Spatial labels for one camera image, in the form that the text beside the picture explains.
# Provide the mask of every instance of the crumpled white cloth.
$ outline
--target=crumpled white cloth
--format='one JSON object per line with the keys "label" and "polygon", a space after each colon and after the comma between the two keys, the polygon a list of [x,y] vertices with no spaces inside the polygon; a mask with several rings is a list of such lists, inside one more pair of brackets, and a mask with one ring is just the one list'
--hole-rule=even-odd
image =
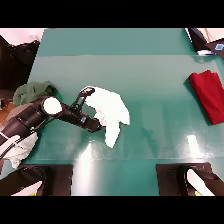
{"label": "crumpled white cloth", "polygon": [[97,118],[102,126],[106,126],[106,144],[113,148],[120,133],[119,122],[130,124],[130,115],[119,94],[99,87],[86,98],[85,103],[95,108]]}
{"label": "crumpled white cloth", "polygon": [[[18,140],[19,138],[19,135],[14,135],[13,137],[9,138],[3,145],[0,146],[0,154],[2,154],[5,149],[7,149],[13,142]],[[21,163],[21,160],[25,159],[30,154],[37,139],[37,133],[34,132],[32,135],[25,138],[23,141],[10,149],[9,152],[4,156],[4,159],[10,160],[10,162],[12,163],[12,167],[17,168]]]}

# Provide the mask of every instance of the green cloth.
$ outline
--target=green cloth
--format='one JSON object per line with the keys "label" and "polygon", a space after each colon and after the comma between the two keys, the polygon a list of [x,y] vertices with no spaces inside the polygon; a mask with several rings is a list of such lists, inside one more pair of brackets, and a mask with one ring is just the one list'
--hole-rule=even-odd
{"label": "green cloth", "polygon": [[14,93],[13,103],[18,107],[32,103],[42,96],[51,96],[56,88],[50,81],[30,82],[20,86]]}

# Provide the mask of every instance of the green table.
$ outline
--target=green table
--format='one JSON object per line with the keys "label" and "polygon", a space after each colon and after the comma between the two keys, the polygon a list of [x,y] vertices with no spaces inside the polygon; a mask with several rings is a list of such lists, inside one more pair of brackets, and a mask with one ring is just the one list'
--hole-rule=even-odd
{"label": "green table", "polygon": [[[194,56],[196,53],[194,52],[184,29],[47,29],[44,32],[29,81],[44,81],[45,78],[49,79],[59,87],[61,94],[57,95],[59,99],[65,103],[72,103],[72,100],[74,100],[74,97],[76,97],[78,93],[77,91],[79,91],[81,86],[85,83],[85,76],[82,76],[84,77],[83,79],[79,79],[79,76],[77,77],[73,75],[73,71],[74,73],[77,72],[82,75],[86,74],[86,69],[88,69],[84,66],[86,59],[83,60],[82,57],[77,57],[78,60],[81,58],[81,61],[79,61],[80,63],[74,63],[73,65],[72,62],[77,61],[74,59],[74,57],[70,57],[69,59],[69,57],[54,56],[74,55],[99,55],[99,57],[102,57],[102,55],[120,55],[121,58],[123,58],[122,55],[139,55],[139,57],[142,57],[140,55],[145,55],[145,57],[150,57],[146,55],[152,55],[152,57],[153,55],[158,55],[159,58],[163,58],[161,59],[163,61],[166,59],[166,57],[172,58],[172,56],[169,57],[169,55],[180,55],[180,60],[183,57],[188,58],[187,55],[192,55],[192,58],[196,58],[196,56]],[[96,61],[93,63],[93,57],[88,57],[90,57],[90,62],[92,63],[90,66],[93,74],[91,84],[97,85],[98,82],[94,81],[94,77],[99,78],[98,72],[100,71],[100,68],[99,63],[97,62],[98,59],[94,59]],[[117,57],[118,56],[115,56],[113,59],[115,60],[114,63],[117,63],[116,65],[118,65]],[[106,75],[103,76],[103,74],[107,74],[108,63],[105,64],[107,65],[102,66],[103,68],[101,71],[101,78],[105,78]],[[212,69],[217,69],[222,73],[222,75],[224,74],[223,61],[218,56],[212,56],[212,58],[210,57],[208,59],[204,59],[202,65],[200,66],[206,70],[209,69],[208,66],[210,65],[212,66]],[[115,92],[116,90],[119,91],[119,88],[112,82],[105,82],[104,88],[113,90]],[[185,90],[182,88],[184,88],[184,86],[181,87],[180,92],[185,94]],[[125,104],[127,104],[131,116],[135,117],[135,114],[137,115],[139,113],[137,111],[138,108],[135,107],[138,105],[139,99],[136,97],[136,99],[131,101],[128,97],[130,94],[125,95],[124,93],[121,94],[121,97]],[[205,125],[205,117],[203,116],[203,112],[200,113],[200,109],[198,108],[196,100],[191,100],[191,106],[193,106],[194,109],[197,108],[196,112],[198,119],[203,123],[204,127],[207,128]],[[85,109],[88,111],[88,113],[92,115],[94,114],[93,110],[87,108]],[[167,114],[171,114],[171,112],[169,112],[173,111],[171,102],[167,103],[166,109]],[[190,113],[186,112],[185,110],[180,110],[179,112],[186,113],[186,115],[189,115]],[[152,117],[149,116],[147,118],[147,116],[145,116],[144,118],[146,118],[146,123],[153,123]],[[176,133],[177,138],[178,136],[181,137],[181,133],[184,133],[185,129],[183,130],[182,127],[188,127],[188,122],[189,120],[185,123],[180,123],[181,125],[178,122],[176,123],[176,130],[178,130],[178,133],[180,133],[179,135]],[[139,121],[131,119],[131,125],[132,124],[134,125],[133,127],[138,127]],[[153,130],[156,131],[156,122],[154,122],[153,125]],[[195,127],[195,130],[193,131],[197,131],[196,133],[201,130],[200,128],[197,129],[197,127],[194,125],[191,125],[191,127]],[[173,159],[178,158],[174,151],[172,151],[173,154],[171,153],[170,157],[168,154],[159,154],[159,152],[166,151],[162,151],[160,149],[160,145],[156,145],[155,141],[153,140],[149,140],[148,143],[146,141],[145,148],[143,144],[140,147],[141,150],[134,150],[133,146],[136,144],[137,139],[135,140],[131,130],[131,126],[123,126],[121,131],[121,138],[115,145],[115,148],[108,149],[103,143],[103,132],[92,135],[85,132],[85,130],[81,130],[70,124],[55,121],[55,123],[49,124],[49,126],[47,126],[42,131],[39,143],[25,162],[41,164],[74,163],[72,185],[73,195],[159,195],[155,169],[155,165],[157,163],[209,161],[212,164],[214,172],[224,179],[224,171],[222,170],[222,164],[224,160],[222,158],[218,158],[220,155],[223,155],[221,148],[223,143],[221,140],[219,141],[220,136],[216,136],[219,142],[218,145],[215,145],[216,139],[214,135],[210,140],[210,143],[213,146],[211,147],[210,152],[213,152],[213,148],[215,149],[216,147],[216,151],[214,151],[216,158],[189,159],[190,157],[188,157],[188,155],[185,157],[182,155],[184,159]],[[172,131],[167,132],[166,128],[165,130],[166,132],[163,133],[164,137],[171,136]],[[208,130],[217,131],[217,128],[215,129],[214,127],[209,127],[208,125]],[[217,132],[219,134],[221,133],[221,137],[222,130],[224,130],[223,124],[218,127]],[[141,135],[149,136],[151,134],[148,133],[147,130],[142,129]],[[172,136],[174,137],[171,137],[171,139],[176,138],[175,131],[172,132]],[[80,155],[83,154],[83,151],[79,151],[79,148],[87,149],[88,142],[91,142],[91,138],[97,142],[97,144],[93,143],[92,146],[96,152],[95,157],[89,157],[87,152],[85,155],[85,158],[87,159],[77,160],[80,158]],[[130,139],[131,145],[127,144],[126,147],[124,144],[122,145],[122,138],[125,139],[125,144]],[[174,143],[174,146],[177,149],[179,147],[181,150],[181,145],[178,146],[177,143]],[[150,151],[149,149],[154,149],[154,154],[147,154],[148,152],[153,151]]]}

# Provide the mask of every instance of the folded red towel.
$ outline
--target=folded red towel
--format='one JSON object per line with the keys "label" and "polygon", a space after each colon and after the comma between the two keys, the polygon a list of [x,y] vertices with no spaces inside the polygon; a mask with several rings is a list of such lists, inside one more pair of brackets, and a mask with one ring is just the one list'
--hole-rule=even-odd
{"label": "folded red towel", "polygon": [[192,73],[190,82],[212,124],[224,122],[224,90],[218,73],[210,70]]}

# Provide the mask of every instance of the glossy table surface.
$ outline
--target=glossy table surface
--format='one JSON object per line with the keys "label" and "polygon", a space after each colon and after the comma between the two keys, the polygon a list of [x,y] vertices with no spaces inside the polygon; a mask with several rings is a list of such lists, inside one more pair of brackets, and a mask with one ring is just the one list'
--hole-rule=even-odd
{"label": "glossy table surface", "polygon": [[207,69],[222,80],[222,59],[195,56],[183,29],[45,30],[29,81],[50,80],[67,104],[86,85],[117,92],[131,125],[110,149],[104,130],[54,121],[25,162],[74,163],[72,195],[158,195],[156,163],[209,161],[224,179],[224,126],[210,125],[186,81]]}

